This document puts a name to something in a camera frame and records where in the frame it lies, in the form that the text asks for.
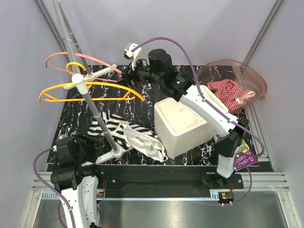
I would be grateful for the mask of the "yellow plastic hanger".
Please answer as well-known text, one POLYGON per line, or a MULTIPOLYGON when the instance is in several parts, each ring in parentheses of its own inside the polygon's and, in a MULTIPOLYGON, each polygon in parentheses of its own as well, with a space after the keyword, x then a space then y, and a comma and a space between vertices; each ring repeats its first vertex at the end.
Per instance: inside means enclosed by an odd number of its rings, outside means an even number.
POLYGON ((119 89, 123 89, 126 92, 126 94, 123 97, 99 97, 99 98, 93 98, 93 101, 129 101, 129 100, 134 100, 136 97, 138 97, 141 101, 145 101, 145 99, 135 90, 125 87, 123 85, 119 85, 119 84, 113 84, 113 83, 106 83, 106 82, 97 82, 97 81, 85 81, 84 80, 84 76, 81 74, 74 74, 72 75, 72 79, 76 79, 76 82, 78 82, 78 84, 75 84, 73 82, 70 83, 63 83, 63 84, 58 84, 58 85, 54 85, 51 87, 48 87, 46 89, 44 89, 39 97, 38 97, 38 103, 41 104, 41 98, 42 96, 47 96, 47 98, 45 98, 45 101, 47 102, 80 102, 80 101, 84 101, 84 98, 76 98, 76 99, 58 99, 56 97, 53 97, 49 94, 47 94, 48 91, 53 90, 53 89, 57 89, 60 87, 76 87, 79 91, 79 93, 81 95, 85 95, 85 94, 89 94, 89 88, 91 86, 107 86, 107 87, 114 87, 114 88, 119 88, 119 89))

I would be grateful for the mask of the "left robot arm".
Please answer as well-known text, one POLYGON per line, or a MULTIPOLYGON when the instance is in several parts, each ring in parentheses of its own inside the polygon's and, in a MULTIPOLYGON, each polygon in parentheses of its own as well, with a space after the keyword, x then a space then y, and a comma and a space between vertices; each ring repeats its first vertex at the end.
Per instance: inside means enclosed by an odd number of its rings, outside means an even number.
POLYGON ((59 192, 69 228, 99 227, 96 194, 103 177, 95 161, 103 139, 77 133, 63 135, 55 143, 58 161, 50 180, 59 192))

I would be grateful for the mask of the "red white striped tank top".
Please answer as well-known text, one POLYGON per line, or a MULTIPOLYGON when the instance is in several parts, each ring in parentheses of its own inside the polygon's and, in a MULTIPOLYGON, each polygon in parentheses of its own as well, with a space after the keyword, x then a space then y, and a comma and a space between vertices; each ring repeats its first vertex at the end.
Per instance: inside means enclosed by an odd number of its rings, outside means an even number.
POLYGON ((233 113, 252 100, 256 93, 252 90, 243 90, 241 86, 231 79, 207 83, 207 88, 233 113))

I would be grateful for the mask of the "black white striped tank top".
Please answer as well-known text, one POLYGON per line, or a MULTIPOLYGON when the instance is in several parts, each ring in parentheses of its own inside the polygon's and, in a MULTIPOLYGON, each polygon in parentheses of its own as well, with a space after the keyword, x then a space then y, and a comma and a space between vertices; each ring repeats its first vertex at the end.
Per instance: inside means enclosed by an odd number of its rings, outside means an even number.
POLYGON ((164 145, 153 131, 138 124, 130 123, 116 114, 108 115, 103 112, 102 118, 115 144, 124 152, 136 149, 159 162, 168 159, 164 145))

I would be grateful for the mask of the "pink plastic hanger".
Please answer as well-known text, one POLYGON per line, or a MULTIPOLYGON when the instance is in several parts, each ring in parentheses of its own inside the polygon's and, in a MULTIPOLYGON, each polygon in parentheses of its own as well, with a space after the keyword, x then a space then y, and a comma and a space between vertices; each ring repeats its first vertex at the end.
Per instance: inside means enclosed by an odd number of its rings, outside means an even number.
MULTIPOLYGON (((55 56, 59 56, 59 55, 67 55, 67 52, 57 52, 57 53, 54 53, 50 56, 48 56, 45 60, 45 66, 48 67, 52 67, 54 69, 57 69, 57 70, 60 70, 60 71, 64 71, 64 72, 67 72, 67 69, 62 69, 62 68, 58 68, 55 66, 54 62, 51 60, 52 57, 55 57, 55 56)), ((94 81, 94 80, 97 80, 97 81, 103 81, 103 82, 111 82, 111 83, 116 83, 117 81, 116 80, 111 80, 111 79, 105 79, 105 78, 101 78, 101 76, 104 76, 110 72, 116 72, 118 73, 118 75, 120 76, 121 74, 121 70, 117 69, 116 68, 116 65, 110 65, 98 58, 95 58, 95 57, 91 57, 91 56, 88 56, 88 55, 85 55, 85 54, 81 54, 81 53, 77 53, 75 52, 75 55, 77 57, 82 57, 84 58, 85 60, 89 59, 89 60, 92 60, 94 62, 97 62, 97 63, 100 63, 101 65, 103 66, 106 66, 105 69, 103 70, 99 70, 99 71, 96 71, 96 72, 93 72, 91 74, 86 74, 86 75, 83 75, 84 76, 84 80, 85 81, 94 81)))

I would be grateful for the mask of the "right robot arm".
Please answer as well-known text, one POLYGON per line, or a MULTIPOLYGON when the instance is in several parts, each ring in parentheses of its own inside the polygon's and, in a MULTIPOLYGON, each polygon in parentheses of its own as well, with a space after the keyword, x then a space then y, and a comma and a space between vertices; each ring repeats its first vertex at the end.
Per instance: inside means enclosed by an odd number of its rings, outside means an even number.
POLYGON ((195 111, 216 130, 221 137, 214 145, 218 154, 216 184, 220 188, 227 188, 233 182, 235 156, 246 134, 248 120, 226 112, 204 95, 190 76, 176 71, 171 56, 164 49, 150 51, 148 60, 139 58, 140 51, 140 48, 124 51, 125 58, 131 62, 121 73, 123 81, 129 86, 134 86, 136 82, 158 84, 167 97, 195 111))

